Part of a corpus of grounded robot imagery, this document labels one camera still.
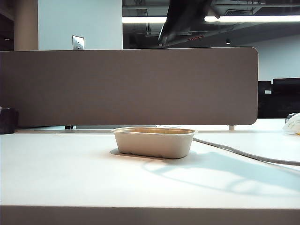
white cable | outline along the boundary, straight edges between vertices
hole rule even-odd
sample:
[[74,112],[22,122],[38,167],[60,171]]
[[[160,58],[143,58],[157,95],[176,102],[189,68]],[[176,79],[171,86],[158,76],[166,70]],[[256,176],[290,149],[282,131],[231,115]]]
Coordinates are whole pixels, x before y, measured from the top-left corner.
[[272,158],[266,158],[266,157],[256,156],[256,155],[252,155],[252,154],[249,154],[249,153],[246,153],[246,152],[234,149],[234,148],[226,146],[226,145],[221,145],[221,144],[215,144],[215,143],[207,142],[207,141],[195,138],[195,137],[193,138],[193,140],[196,141],[196,142],[200,142],[200,143],[203,143],[203,144],[208,144],[210,146],[214,146],[214,147],[217,147],[217,148],[220,148],[220,149],[224,149],[226,151],[230,151],[230,152],[233,152],[233,153],[238,154],[238,155],[242,155],[242,156],[245,156],[245,157],[248,157],[248,158],[252,158],[252,159],[255,159],[255,160],[258,160],[258,161],[269,162],[269,163],[277,163],[277,164],[284,164],[284,165],[297,165],[297,166],[300,166],[300,162],[297,162],[297,161],[286,161],[286,160],[279,160],[279,159],[272,159]]

fluorescent light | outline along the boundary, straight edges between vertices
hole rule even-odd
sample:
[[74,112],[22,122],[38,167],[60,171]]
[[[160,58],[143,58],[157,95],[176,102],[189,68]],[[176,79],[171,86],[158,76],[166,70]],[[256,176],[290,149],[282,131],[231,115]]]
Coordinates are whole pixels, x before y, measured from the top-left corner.
[[122,23],[165,23],[166,16],[122,17]]
[[[166,16],[139,16],[139,17],[123,17],[122,23],[165,23]],[[300,22],[300,15],[234,15],[221,16],[217,19],[215,16],[206,16],[206,22]]]
[[206,22],[300,22],[300,15],[236,15],[221,16],[217,19],[215,16],[206,16]]

takeout container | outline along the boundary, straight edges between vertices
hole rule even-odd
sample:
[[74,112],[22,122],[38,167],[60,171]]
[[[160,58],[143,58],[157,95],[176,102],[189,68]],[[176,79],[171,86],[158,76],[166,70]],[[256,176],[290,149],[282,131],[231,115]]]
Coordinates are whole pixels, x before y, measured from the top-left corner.
[[197,131],[178,128],[123,127],[112,130],[119,152],[151,157],[182,158]]

ceiling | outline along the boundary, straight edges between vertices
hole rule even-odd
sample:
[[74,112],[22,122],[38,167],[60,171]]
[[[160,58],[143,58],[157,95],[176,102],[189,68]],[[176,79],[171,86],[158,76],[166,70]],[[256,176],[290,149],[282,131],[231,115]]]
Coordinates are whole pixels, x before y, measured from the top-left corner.
[[14,49],[13,1],[0,1],[0,51]]
[[[123,0],[123,16],[166,16],[169,0]],[[300,0],[213,0],[208,15],[300,15]],[[163,24],[123,24],[124,48],[159,48],[158,36]],[[300,22],[235,23],[195,21],[189,30],[176,34],[164,47],[225,46],[227,37],[236,38],[232,45],[245,44],[300,33]]]

cable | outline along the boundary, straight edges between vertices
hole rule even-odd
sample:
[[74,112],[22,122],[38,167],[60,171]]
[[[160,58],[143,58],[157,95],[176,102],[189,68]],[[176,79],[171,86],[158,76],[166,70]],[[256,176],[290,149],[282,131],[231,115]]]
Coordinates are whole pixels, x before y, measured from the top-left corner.
[[200,143],[203,143],[203,144],[214,146],[214,147],[217,147],[217,148],[220,148],[220,149],[224,149],[226,151],[230,151],[230,152],[233,152],[233,153],[238,154],[238,155],[242,155],[242,156],[245,156],[245,157],[248,157],[248,158],[252,158],[252,159],[255,159],[255,160],[258,160],[258,161],[269,162],[269,163],[277,163],[277,164],[284,164],[284,165],[297,165],[297,166],[300,166],[300,162],[297,162],[297,161],[285,161],[285,160],[279,160],[279,159],[272,159],[272,158],[266,158],[266,157],[256,156],[256,155],[252,155],[252,154],[249,154],[249,153],[246,153],[246,152],[234,149],[234,148],[226,146],[226,145],[221,145],[221,144],[215,144],[215,143],[207,142],[207,141],[195,138],[195,137],[193,138],[193,140],[196,141],[196,142],[200,142]]
[[161,127],[165,127],[165,128],[180,128],[180,127],[182,127],[182,126],[184,126],[184,125],[179,125],[179,126],[167,126],[167,125],[160,125]]

